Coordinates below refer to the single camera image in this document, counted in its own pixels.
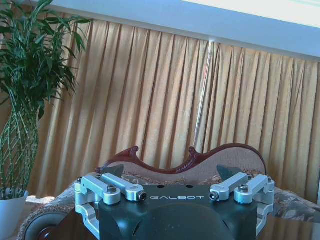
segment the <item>silver metal bracket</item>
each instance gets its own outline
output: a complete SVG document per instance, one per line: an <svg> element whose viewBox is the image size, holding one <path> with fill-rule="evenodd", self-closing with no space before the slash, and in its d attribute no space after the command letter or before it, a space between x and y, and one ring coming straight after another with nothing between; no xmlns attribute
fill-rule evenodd
<svg viewBox="0 0 320 240"><path fill-rule="evenodd" d="M245 184L249 180L247 174L239 172L222 183L214 184L210 187L209 197L213 201L225 201L240 184Z"/></svg>
<svg viewBox="0 0 320 240"><path fill-rule="evenodd" d="M82 215L85 227L99 240L100 228L96 210L91 205L103 200L107 205L120 202L121 193L132 202L143 201L147 198L144 188L138 184L131 184L110 173L100 175L89 173L78 178L74 183L75 212Z"/></svg>
<svg viewBox="0 0 320 240"><path fill-rule="evenodd" d="M258 202L256 235L265 227L268 214L274 210L275 182L268 176L257 175L248 181L244 173L238 173L228 180L210 187L209 197L213 201L228 200L234 193L234 200L243 205Z"/></svg>

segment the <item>table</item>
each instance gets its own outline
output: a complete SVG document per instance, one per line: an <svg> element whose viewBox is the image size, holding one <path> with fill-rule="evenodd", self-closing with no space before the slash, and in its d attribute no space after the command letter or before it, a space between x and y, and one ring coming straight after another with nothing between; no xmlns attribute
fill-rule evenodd
<svg viewBox="0 0 320 240"><path fill-rule="evenodd" d="M72 210L47 240L96 240L85 228L82 216ZM320 224L268 216L257 240L319 240Z"/></svg>

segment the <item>white flower pot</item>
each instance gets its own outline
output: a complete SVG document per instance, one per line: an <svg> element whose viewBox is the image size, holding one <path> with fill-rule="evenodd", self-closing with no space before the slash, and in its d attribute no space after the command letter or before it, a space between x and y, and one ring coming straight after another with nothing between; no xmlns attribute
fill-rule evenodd
<svg viewBox="0 0 320 240"><path fill-rule="evenodd" d="M0 200L0 240L5 240L14 234L28 194L25 191L23 197Z"/></svg>

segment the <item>bolt head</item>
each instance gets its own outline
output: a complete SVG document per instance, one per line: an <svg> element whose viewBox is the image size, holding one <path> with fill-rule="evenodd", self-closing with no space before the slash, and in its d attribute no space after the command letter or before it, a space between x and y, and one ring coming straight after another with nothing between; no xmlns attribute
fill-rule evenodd
<svg viewBox="0 0 320 240"><path fill-rule="evenodd" d="M219 199L219 194L216 193L215 191L210 192L209 198L210 198L212 201L217 201L217 200Z"/></svg>
<svg viewBox="0 0 320 240"><path fill-rule="evenodd" d="M114 185L109 185L106 190L108 191L109 194L112 194L117 191L117 188Z"/></svg>
<svg viewBox="0 0 320 240"><path fill-rule="evenodd" d="M147 194L145 192L141 192L138 196L138 201L143 202L146 199L147 199Z"/></svg>
<svg viewBox="0 0 320 240"><path fill-rule="evenodd" d="M249 187L247 184L241 184L239 185L239 191L242 193L247 193L249 191Z"/></svg>

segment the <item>pleated curtain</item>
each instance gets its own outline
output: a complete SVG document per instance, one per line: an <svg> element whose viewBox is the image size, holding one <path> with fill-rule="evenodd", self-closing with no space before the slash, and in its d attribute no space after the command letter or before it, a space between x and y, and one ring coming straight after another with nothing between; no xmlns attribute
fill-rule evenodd
<svg viewBox="0 0 320 240"><path fill-rule="evenodd" d="M316 202L318 62L105 21L82 29L87 51L69 63L76 93L48 103L39 122L31 194L57 196L134 145L145 163L173 168L189 146L243 143L278 187Z"/></svg>

